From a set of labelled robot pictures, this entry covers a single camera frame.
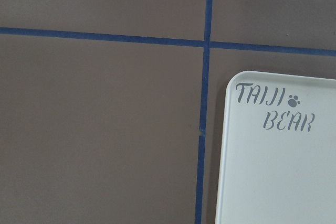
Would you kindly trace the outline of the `white rectangular bear tray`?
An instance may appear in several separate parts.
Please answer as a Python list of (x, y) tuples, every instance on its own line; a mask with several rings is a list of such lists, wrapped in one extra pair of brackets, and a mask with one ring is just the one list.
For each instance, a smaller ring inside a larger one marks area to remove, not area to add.
[(335, 223), (335, 80), (235, 75), (220, 158), (216, 223)]

